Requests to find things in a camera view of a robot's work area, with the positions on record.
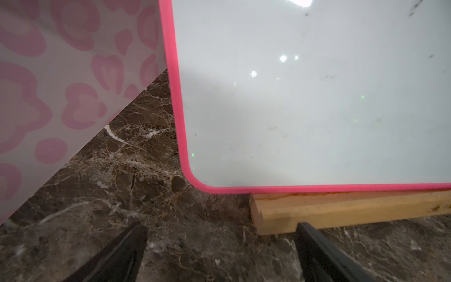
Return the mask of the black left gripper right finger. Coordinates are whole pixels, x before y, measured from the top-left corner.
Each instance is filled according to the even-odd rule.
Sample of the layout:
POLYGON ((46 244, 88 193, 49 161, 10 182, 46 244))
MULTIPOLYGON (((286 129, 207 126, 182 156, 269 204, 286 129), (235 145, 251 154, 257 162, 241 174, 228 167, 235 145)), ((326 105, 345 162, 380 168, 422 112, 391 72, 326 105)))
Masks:
POLYGON ((307 282, 373 282, 358 264, 309 223, 298 223, 295 245, 307 282))

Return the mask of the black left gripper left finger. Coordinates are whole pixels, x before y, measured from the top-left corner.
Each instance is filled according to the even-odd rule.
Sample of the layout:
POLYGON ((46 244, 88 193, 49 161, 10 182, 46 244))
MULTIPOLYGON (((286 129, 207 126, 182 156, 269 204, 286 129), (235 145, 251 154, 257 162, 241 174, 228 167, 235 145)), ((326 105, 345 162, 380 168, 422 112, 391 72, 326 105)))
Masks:
POLYGON ((148 229, 133 223, 66 282, 135 282, 148 242, 148 229))

